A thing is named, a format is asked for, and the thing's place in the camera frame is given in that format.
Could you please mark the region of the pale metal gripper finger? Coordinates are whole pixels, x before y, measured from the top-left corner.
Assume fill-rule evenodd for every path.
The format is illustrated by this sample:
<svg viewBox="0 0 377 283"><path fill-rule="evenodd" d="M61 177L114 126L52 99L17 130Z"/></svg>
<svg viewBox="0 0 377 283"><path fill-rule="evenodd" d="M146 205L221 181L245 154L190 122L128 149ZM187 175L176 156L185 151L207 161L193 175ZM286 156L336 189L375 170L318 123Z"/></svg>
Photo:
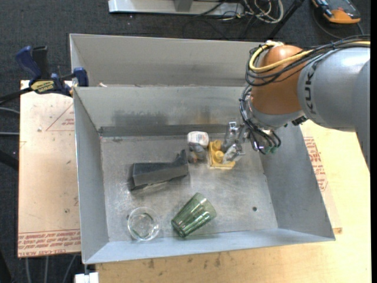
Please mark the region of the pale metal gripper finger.
<svg viewBox="0 0 377 283"><path fill-rule="evenodd" d="M235 144L238 135L238 126L235 121L230 121L227 125L227 131L224 137L224 151L226 152Z"/></svg>
<svg viewBox="0 0 377 283"><path fill-rule="evenodd" d="M228 164L230 162L237 162L245 155L245 151L239 144L231 145L223 156L223 164Z"/></svg>

